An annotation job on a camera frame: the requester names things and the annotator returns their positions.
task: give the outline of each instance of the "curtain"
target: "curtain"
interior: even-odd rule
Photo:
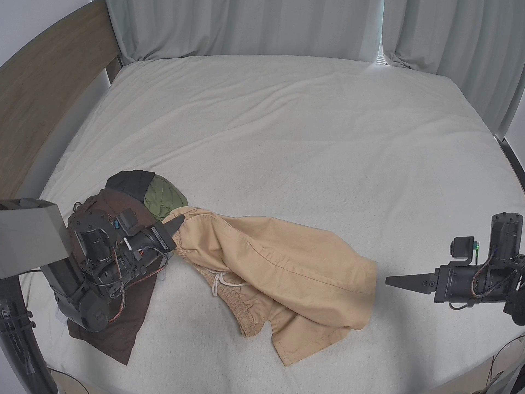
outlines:
[[[385,0],[383,53],[450,77],[502,137],[525,82],[525,0]]]
[[[384,0],[106,0],[128,64],[216,54],[374,62]]]

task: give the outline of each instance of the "black metal pole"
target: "black metal pole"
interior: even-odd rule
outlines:
[[[30,394],[57,394],[58,388],[36,343],[18,276],[0,279],[0,347]]]

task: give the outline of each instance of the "bed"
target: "bed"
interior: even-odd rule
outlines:
[[[363,330],[284,367],[268,323],[243,339],[206,281],[173,257],[124,366],[69,336],[40,273],[21,276],[48,364],[110,393],[424,392],[522,333],[501,304],[452,311],[384,286],[388,275],[448,263],[455,236],[475,235],[484,259],[492,214],[525,212],[498,143],[448,78],[296,56],[136,62],[116,75],[41,198],[67,219],[132,169],[166,177],[196,207],[335,232],[377,261],[377,298]]]

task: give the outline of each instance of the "wall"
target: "wall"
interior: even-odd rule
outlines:
[[[505,139],[525,169],[525,93],[521,97]]]
[[[89,3],[91,0],[0,0],[0,66],[13,56],[31,39],[51,26],[62,17]],[[41,163],[33,171],[33,181],[25,183],[28,195],[40,195],[42,185],[54,169],[56,162],[67,144],[76,133],[81,122],[90,112],[91,107],[99,100],[101,94],[108,88],[105,73],[100,75],[85,92],[81,103],[77,104],[70,118],[62,124],[65,137],[59,144],[48,145],[48,150],[54,152],[54,158]],[[22,394],[20,382],[13,373],[3,352],[0,350],[0,391],[10,394]]]

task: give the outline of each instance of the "wooden bed frame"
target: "wooden bed frame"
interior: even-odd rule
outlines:
[[[57,124],[95,78],[122,67],[105,0],[36,36],[0,67],[0,199],[18,194]]]

